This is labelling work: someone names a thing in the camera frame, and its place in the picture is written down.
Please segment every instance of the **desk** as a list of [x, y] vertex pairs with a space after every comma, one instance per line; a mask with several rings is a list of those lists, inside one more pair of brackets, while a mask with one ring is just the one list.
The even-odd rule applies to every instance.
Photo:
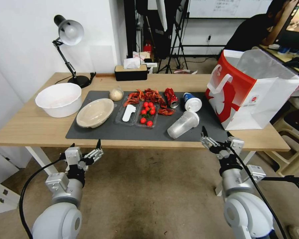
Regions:
[[[274, 56], [274, 58], [282, 62], [290, 61], [293, 57], [295, 57], [295, 55], [290, 53], [280, 55], [276, 50], [271, 50], [267, 46], [259, 45], [259, 47], [260, 49], [264, 50], [265, 52], [268, 52], [270, 55]], [[299, 68], [293, 67], [293, 69], [299, 74]]]
[[[38, 92], [67, 76], [69, 73], [55, 73]], [[209, 78], [209, 74], [149, 74], [146, 81], [117, 82], [113, 75], [98, 76], [93, 79], [90, 86], [82, 89], [82, 99], [85, 99], [91, 90], [109, 91], [118, 85], [124, 91], [133, 91], [136, 88], [164, 91], [167, 87], [172, 87], [174, 91], [205, 92]], [[97, 140], [66, 139], [65, 135], [76, 114], [65, 118], [48, 116], [34, 102], [37, 93], [0, 130], [0, 145], [25, 146], [41, 166], [47, 165], [50, 160], [40, 147], [69, 147], [73, 142], [80, 147], [95, 147]], [[234, 130], [231, 133], [245, 141], [244, 150], [247, 151], [288, 151], [290, 149], [271, 124], [265, 129]], [[200, 142], [177, 141], [103, 140], [102, 146], [103, 148], [203, 149]], [[46, 172], [51, 174], [57, 171], [54, 166], [50, 166]]]

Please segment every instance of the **bag handle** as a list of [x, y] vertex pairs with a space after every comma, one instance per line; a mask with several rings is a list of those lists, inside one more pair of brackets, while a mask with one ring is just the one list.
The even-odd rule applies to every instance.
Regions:
[[218, 76], [220, 75], [220, 71], [222, 70], [222, 66], [221, 65], [217, 65], [213, 71], [212, 71], [212, 77], [209, 81], [209, 83], [207, 84], [208, 89], [210, 89], [211, 93], [213, 94], [217, 94], [219, 92], [221, 92], [221, 90], [223, 89], [224, 85], [226, 84], [226, 82], [231, 82], [233, 80], [233, 77], [230, 74], [226, 74], [223, 79], [221, 80], [221, 82], [219, 83], [219, 85], [215, 86], [214, 84], [214, 74], [216, 73]]

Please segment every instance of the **red and white paper bag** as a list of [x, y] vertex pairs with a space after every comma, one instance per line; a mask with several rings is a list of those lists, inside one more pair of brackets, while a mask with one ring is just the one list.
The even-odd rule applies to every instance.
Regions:
[[205, 95], [225, 130], [263, 129], [299, 87], [299, 76], [261, 50], [250, 51], [224, 50], [207, 84]]

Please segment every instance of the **desk lamp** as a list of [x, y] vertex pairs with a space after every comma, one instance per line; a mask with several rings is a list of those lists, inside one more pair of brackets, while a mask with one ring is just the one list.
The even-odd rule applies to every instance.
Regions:
[[59, 47], [62, 44], [66, 44], [66, 45], [78, 44], [84, 36], [84, 29], [82, 25], [79, 24], [78, 22], [73, 20], [66, 20], [61, 15], [56, 15], [54, 17], [54, 23], [58, 26], [59, 37], [56, 40], [54, 40], [52, 43], [56, 47], [57, 51], [60, 53], [67, 68], [72, 73], [72, 78], [69, 79], [68, 82], [77, 84], [81, 88], [84, 88], [88, 86], [91, 83], [91, 81], [86, 76], [76, 75], [76, 70], [71, 65], [71, 63], [66, 60]]

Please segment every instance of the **tissue box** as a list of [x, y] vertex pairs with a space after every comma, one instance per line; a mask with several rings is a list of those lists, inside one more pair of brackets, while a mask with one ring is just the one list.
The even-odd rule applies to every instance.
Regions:
[[147, 66], [140, 65], [138, 69], [124, 69], [122, 65], [115, 67], [117, 81], [147, 80]]

